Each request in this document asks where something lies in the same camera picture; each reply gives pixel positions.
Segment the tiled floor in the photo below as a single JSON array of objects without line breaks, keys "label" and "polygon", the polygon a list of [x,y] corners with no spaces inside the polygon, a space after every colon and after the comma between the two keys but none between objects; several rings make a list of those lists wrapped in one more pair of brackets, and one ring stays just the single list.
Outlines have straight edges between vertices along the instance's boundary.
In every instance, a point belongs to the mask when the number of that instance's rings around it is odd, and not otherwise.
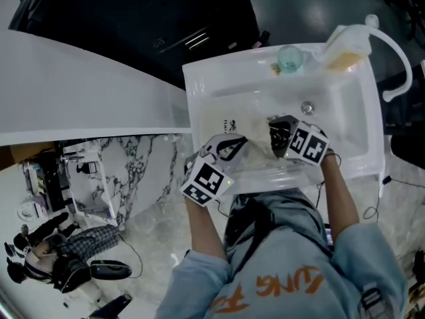
[{"label": "tiled floor", "polygon": [[[386,155],[386,174],[410,183],[425,184],[425,173],[390,153]],[[347,182],[360,216],[367,207],[375,206],[378,200],[377,177],[362,177]],[[303,191],[317,201],[317,188],[310,186]],[[223,200],[220,210],[228,213],[231,197]],[[319,211],[327,221],[326,196],[323,188]],[[379,204],[379,226],[387,237],[406,271],[411,269],[412,251],[422,246],[425,238],[425,189],[411,187],[392,181],[386,185]],[[217,206],[210,206],[211,215],[218,232],[222,235],[226,217]],[[183,198],[174,193],[166,202],[159,202],[126,223],[124,239],[133,245],[143,259],[143,273],[137,279],[98,283],[107,297],[117,296],[124,291],[155,308],[163,298],[172,268],[181,261],[190,247],[189,222]],[[135,253],[120,243],[102,255],[102,258],[118,259],[131,265],[134,275],[140,271]]]}]

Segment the forearm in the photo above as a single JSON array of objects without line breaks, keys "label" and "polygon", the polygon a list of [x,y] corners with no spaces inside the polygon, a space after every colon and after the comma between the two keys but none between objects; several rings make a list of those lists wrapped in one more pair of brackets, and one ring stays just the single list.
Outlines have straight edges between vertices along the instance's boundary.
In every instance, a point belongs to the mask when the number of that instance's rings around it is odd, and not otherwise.
[{"label": "forearm", "polygon": [[334,155],[327,156],[321,163],[325,178],[327,212],[333,242],[347,227],[359,222],[359,214],[351,194],[339,171]]},{"label": "forearm", "polygon": [[198,253],[226,260],[226,254],[213,220],[206,207],[185,198],[192,235],[192,249]]}]

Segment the drain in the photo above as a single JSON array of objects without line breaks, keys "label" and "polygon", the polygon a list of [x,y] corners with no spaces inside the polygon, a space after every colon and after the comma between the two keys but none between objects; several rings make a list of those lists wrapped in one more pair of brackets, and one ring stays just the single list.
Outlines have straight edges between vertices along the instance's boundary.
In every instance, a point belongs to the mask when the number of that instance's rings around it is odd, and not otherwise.
[{"label": "drain", "polygon": [[312,102],[303,102],[301,104],[301,112],[307,116],[314,114],[314,104]]}]

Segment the sleeve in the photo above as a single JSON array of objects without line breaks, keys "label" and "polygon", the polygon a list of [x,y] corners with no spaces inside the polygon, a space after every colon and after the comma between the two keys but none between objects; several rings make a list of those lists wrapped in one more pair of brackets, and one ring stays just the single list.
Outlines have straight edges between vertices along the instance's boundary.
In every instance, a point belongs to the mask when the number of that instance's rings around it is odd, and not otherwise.
[{"label": "sleeve", "polygon": [[156,319],[204,318],[227,283],[231,267],[217,257],[189,251],[171,273],[168,290]]},{"label": "sleeve", "polygon": [[335,242],[332,265],[361,292],[376,287],[390,300],[394,315],[402,318],[407,304],[407,280],[376,223],[346,228]]}]

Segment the white sink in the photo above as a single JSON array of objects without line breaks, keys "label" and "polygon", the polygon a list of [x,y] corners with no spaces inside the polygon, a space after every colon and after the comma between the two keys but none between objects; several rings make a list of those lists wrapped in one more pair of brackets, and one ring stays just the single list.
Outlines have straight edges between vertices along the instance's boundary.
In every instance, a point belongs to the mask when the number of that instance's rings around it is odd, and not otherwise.
[{"label": "white sink", "polygon": [[[295,45],[305,56],[321,44]],[[342,157],[345,179],[373,175],[384,168],[383,125],[375,78],[368,59],[342,73],[305,73],[277,76],[270,65],[280,47],[228,54],[183,66],[193,145],[199,149],[213,134],[203,126],[217,110],[245,110],[252,116],[291,114],[317,124],[331,147]],[[311,102],[314,114],[301,112]],[[232,176],[228,193],[252,193],[303,187],[323,181],[318,167],[284,159],[260,159],[243,165]]]}]

